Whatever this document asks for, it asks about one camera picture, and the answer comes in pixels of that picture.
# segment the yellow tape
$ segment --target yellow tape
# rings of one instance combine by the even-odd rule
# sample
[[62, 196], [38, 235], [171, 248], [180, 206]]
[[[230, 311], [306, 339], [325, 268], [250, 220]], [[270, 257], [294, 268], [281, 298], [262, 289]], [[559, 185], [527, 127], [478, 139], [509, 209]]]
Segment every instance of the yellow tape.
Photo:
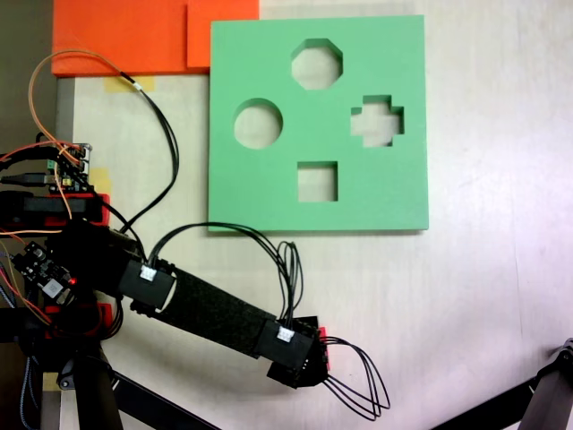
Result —
[[57, 373], [44, 373], [44, 384], [42, 385], [42, 391], [60, 391], [60, 387], [57, 384]]
[[106, 168], [91, 168], [90, 182], [99, 194], [111, 195], [111, 179]]
[[[155, 90], [155, 79], [153, 76], [138, 76], [134, 79], [141, 85], [145, 92]], [[135, 88], [128, 81], [119, 76], [104, 78], [104, 90], [105, 92], [135, 92]]]

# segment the orange foam board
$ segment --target orange foam board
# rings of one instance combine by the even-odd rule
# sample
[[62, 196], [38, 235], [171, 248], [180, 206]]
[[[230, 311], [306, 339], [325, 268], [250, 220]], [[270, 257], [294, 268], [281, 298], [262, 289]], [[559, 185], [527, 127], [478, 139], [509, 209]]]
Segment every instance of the orange foam board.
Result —
[[209, 73], [211, 23], [258, 20], [259, 0], [189, 0], [187, 16], [187, 67]]
[[[54, 0], [53, 50], [96, 51], [129, 74], [189, 73], [189, 0]], [[56, 76], [116, 74], [86, 56], [52, 62]]]

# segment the white table surface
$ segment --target white table surface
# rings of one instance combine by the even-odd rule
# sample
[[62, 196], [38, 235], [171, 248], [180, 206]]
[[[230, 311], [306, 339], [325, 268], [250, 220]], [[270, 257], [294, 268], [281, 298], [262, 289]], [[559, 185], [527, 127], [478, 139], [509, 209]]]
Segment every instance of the white table surface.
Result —
[[[261, 0], [262, 19], [397, 13], [425, 15], [430, 229], [273, 235], [294, 238], [303, 257], [298, 315], [317, 314], [369, 352], [392, 409], [372, 424], [324, 387], [271, 381], [265, 359], [130, 312], [104, 343], [117, 371], [226, 430], [427, 429], [531, 377], [573, 333], [573, 3]], [[209, 79], [158, 77], [150, 96], [175, 130], [182, 168], [135, 226], [148, 250], [171, 228], [206, 219]], [[125, 216], [168, 181], [149, 108], [104, 92], [99, 78], [76, 80], [73, 138], [94, 145]], [[276, 270], [248, 238], [189, 231], [161, 256], [279, 312]], [[363, 383], [349, 351], [330, 356], [332, 374]], [[62, 428], [76, 420], [66, 393]]]

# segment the tripod leg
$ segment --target tripod leg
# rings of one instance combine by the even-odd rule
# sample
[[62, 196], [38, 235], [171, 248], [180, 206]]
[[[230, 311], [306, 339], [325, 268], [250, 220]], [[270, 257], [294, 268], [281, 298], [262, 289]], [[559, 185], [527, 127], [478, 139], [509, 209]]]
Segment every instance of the tripod leg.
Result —
[[502, 430], [521, 420], [531, 400], [535, 378], [505, 391], [493, 399], [452, 418], [433, 430], [488, 429]]
[[572, 406], [573, 385], [557, 367], [537, 384], [519, 430], [565, 430]]
[[73, 369], [81, 430], [123, 430], [108, 368], [91, 357], [78, 358]]
[[149, 427], [157, 430], [220, 430], [118, 372], [115, 372], [115, 379], [114, 393], [120, 410]]

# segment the black foam padding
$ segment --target black foam padding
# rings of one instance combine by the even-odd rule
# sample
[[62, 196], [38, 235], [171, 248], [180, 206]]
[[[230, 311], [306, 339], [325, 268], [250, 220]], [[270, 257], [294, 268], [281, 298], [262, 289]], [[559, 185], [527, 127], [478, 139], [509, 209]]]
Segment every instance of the black foam padding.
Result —
[[181, 330], [225, 345], [247, 356], [253, 352], [262, 327], [276, 317], [231, 296], [191, 273], [174, 270], [177, 283], [167, 308], [153, 317]]

